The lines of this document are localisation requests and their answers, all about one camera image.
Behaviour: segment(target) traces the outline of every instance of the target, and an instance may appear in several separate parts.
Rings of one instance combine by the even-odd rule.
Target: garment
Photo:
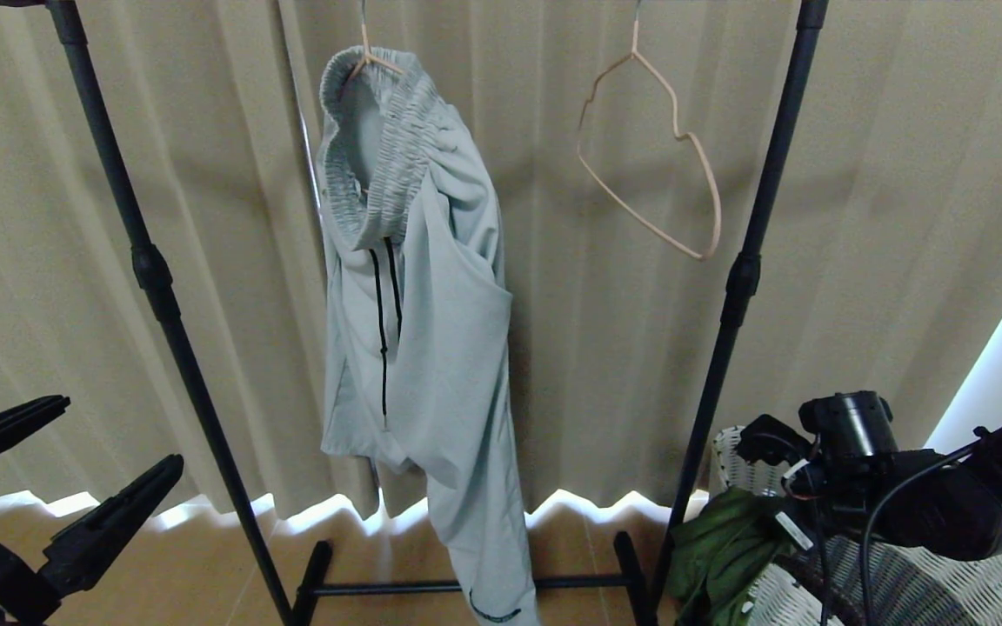
[[[776,555],[791,542],[772,520],[780,498],[755,496],[732,488],[714,496],[701,514],[671,531],[667,591],[682,601],[679,623],[707,626],[748,623],[748,590]]]
[[[324,71],[318,154],[327,257],[323,451],[413,464],[482,625],[539,623],[509,409],[497,194],[420,62],[362,48]]]

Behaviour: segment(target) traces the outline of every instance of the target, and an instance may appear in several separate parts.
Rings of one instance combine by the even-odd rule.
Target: beige wire hanger
[[[641,224],[647,227],[648,230],[651,230],[652,233],[655,233],[657,237],[663,239],[664,241],[667,241],[672,246],[675,246],[675,248],[678,249],[679,252],[685,253],[691,258],[695,258],[696,260],[706,260],[708,257],[712,256],[713,250],[716,249],[716,242],[718,242],[718,239],[721,238],[721,196],[718,194],[718,190],[716,190],[716,181],[715,179],[713,179],[713,170],[710,167],[710,163],[708,163],[708,158],[706,158],[706,151],[702,149],[702,145],[699,142],[698,137],[695,137],[695,134],[693,134],[693,132],[679,132],[679,98],[678,95],[675,95],[675,89],[672,89],[671,84],[667,82],[667,79],[663,78],[663,75],[659,74],[659,71],[657,71],[655,67],[652,67],[652,64],[648,62],[648,59],[645,59],[644,56],[641,55],[639,50],[636,50],[636,40],[639,39],[640,35],[641,1],[642,0],[636,0],[636,16],[633,17],[632,20],[632,49],[629,51],[628,55],[625,55],[620,60],[617,60],[615,63],[611,64],[611,66],[609,66],[608,68],[605,68],[604,72],[601,72],[601,74],[597,75],[597,77],[593,79],[593,88],[590,90],[590,96],[589,98],[585,99],[585,102],[582,102],[582,114],[579,116],[579,118],[577,118],[577,159],[579,159],[582,162],[582,167],[585,167],[585,170],[587,170],[588,173],[592,175],[593,179],[595,179],[595,181],[597,182],[597,185],[601,185],[601,189],[604,189],[605,193],[611,195],[611,197],[615,199],[616,203],[619,203],[619,205],[621,205],[621,207],[623,207],[624,210],[628,210],[629,214],[632,214],[632,217],[636,217],[636,220],[640,221]],[[601,79],[605,78],[605,76],[607,76],[610,72],[612,72],[616,68],[623,66],[623,64],[633,59],[639,61],[639,63],[642,64],[645,69],[647,69],[649,74],[655,76],[656,80],[659,80],[659,83],[662,84],[664,90],[667,91],[667,95],[671,96],[671,130],[675,136],[675,141],[690,139],[690,142],[692,143],[693,147],[695,147],[696,153],[698,153],[698,160],[701,162],[702,171],[704,171],[704,174],[706,174],[708,191],[710,191],[710,197],[713,199],[713,231],[712,234],[710,235],[710,242],[708,243],[708,247],[706,248],[706,250],[704,250],[704,252],[695,252],[695,250],[681,244],[681,242],[676,240],[675,237],[670,236],[670,234],[664,233],[663,230],[661,230],[655,224],[652,224],[651,221],[644,219],[643,216],[641,216],[639,213],[636,212],[635,209],[632,208],[632,206],[629,206],[627,202],[621,199],[620,195],[617,195],[615,191],[609,189],[609,185],[607,185],[607,183],[602,181],[600,175],[597,175],[595,171],[593,171],[593,167],[590,167],[590,164],[587,161],[585,161],[585,158],[582,155],[582,122],[585,119],[585,110],[588,109],[590,104],[593,103],[593,99],[596,98],[597,84],[599,84],[601,82]]]
[[[354,71],[351,71],[351,75],[346,77],[346,81],[350,82],[353,80],[362,71],[362,68],[365,68],[370,63],[377,63],[383,68],[397,72],[397,74],[405,74],[402,68],[395,66],[395,64],[390,63],[386,59],[375,56],[370,51],[370,35],[366,32],[366,0],[362,0],[362,60],[359,61],[357,66],[354,66]]]

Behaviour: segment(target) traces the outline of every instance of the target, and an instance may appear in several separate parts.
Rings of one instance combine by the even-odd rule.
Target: elastic waistband
[[[378,166],[374,170],[369,201],[363,201],[357,179],[346,159],[345,138],[339,126],[345,118],[341,101],[346,79],[362,59],[362,47],[347,48],[327,64],[320,84],[320,100],[327,117],[330,139],[324,155],[324,183],[327,200],[339,235],[350,249],[373,248],[385,237],[394,242],[405,238],[406,211],[428,168],[428,151],[434,145],[437,124],[432,111],[443,104],[435,83],[411,52],[370,48],[375,56],[402,68],[397,74],[388,68],[369,64],[354,80],[362,80],[373,92],[385,117],[381,135]]]

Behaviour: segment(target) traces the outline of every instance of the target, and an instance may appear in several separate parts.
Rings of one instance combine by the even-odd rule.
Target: horizontal black bar
[[[538,578],[538,590],[577,590],[584,587],[624,587],[629,579],[620,575],[560,576]],[[324,596],[385,596],[398,594],[441,594],[461,591],[457,580],[434,580],[428,583],[369,583],[369,585],[323,585],[303,590],[317,597]]]

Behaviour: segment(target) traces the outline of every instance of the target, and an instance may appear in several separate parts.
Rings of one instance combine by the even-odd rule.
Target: drawstring
[[[393,241],[386,237],[386,252],[389,253],[389,273],[393,279],[393,304],[397,306],[397,337],[401,337],[401,285],[397,281],[397,260],[393,256]],[[386,340],[386,309],[381,300],[381,265],[378,253],[370,250],[373,260],[373,284],[378,292],[378,334],[381,336],[381,415],[386,418],[386,430],[389,429],[389,405],[386,402],[386,389],[389,387],[389,341]]]

